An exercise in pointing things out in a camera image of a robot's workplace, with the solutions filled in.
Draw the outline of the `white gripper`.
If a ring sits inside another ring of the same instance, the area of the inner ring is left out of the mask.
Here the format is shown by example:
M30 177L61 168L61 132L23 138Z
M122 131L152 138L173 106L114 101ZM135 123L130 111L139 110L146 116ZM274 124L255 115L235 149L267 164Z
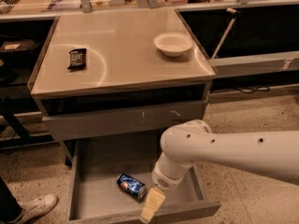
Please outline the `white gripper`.
M158 188L151 188L142 209L140 220L149 224L164 203L165 191L175 190L193 167L193 161L175 161L162 153L152 170L151 178Z

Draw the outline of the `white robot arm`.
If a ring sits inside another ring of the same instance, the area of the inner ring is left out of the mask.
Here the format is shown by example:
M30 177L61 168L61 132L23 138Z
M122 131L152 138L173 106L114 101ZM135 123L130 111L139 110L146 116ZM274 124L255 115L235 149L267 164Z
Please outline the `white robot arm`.
M152 171L140 220L148 224L198 161L207 161L289 183L299 181L299 132L213 133L202 120L172 126L160 139L162 153Z

